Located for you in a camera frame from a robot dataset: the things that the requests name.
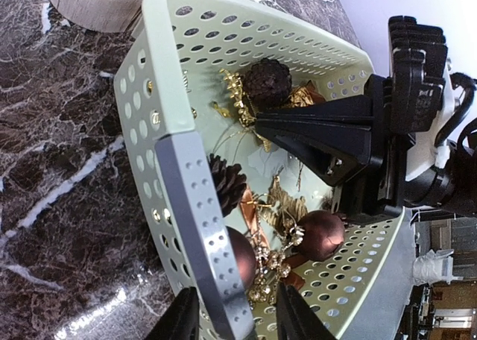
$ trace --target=black cable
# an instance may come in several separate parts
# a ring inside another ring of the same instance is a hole
[[[474,79],[465,75],[464,73],[451,74],[450,79],[453,89],[456,89],[458,86],[462,86],[464,89],[464,99],[461,106],[457,109],[454,115],[451,116],[447,123],[437,133],[434,142],[434,146],[436,148],[444,145],[451,132],[453,132],[457,126],[462,123],[469,113],[470,107],[474,101],[474,94],[476,91],[476,82]]]

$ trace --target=brown ornament ball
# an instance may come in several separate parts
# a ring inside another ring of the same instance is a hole
[[[297,251],[310,260],[323,262],[344,243],[343,221],[328,211],[310,212],[298,225],[305,229],[305,236]]]
[[[245,289],[253,284],[256,272],[256,259],[253,247],[247,238],[236,229],[227,227],[233,254],[236,256],[238,272]]]

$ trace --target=dark brown pine cone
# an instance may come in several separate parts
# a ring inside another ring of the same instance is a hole
[[[259,111],[281,107],[291,93],[290,69],[278,60],[264,58],[245,73],[242,85]]]
[[[239,205],[247,188],[247,176],[239,174],[241,166],[238,163],[227,166],[226,160],[214,154],[209,156],[209,167],[218,201],[221,204],[222,215],[226,217]]]

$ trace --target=perforated basket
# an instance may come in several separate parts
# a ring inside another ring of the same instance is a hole
[[[259,339],[276,339],[274,308],[262,304],[250,313],[224,225],[247,228],[238,210],[221,217],[206,154],[223,140],[218,154],[241,163],[257,193],[283,168],[282,187],[304,196],[309,210],[320,207],[329,187],[304,169],[299,191],[296,158],[277,148],[265,153],[254,135],[211,107],[212,101],[230,105],[219,69],[235,72],[263,57],[278,59],[289,65],[295,84],[312,80],[332,100],[362,93],[370,60],[349,43],[253,1],[144,0],[142,13],[144,27],[116,75],[115,91],[131,168],[171,287],[176,293],[198,288],[201,339],[217,339],[217,333],[242,339],[253,322]],[[351,228],[333,259],[295,269],[306,279],[304,298],[337,338],[373,285],[399,223]],[[271,227],[264,229],[278,247]]]

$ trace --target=marble countertop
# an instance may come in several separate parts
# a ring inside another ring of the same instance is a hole
[[[255,0],[358,45],[339,0]],[[0,0],[0,338],[143,339],[173,295],[122,142],[129,34]]]

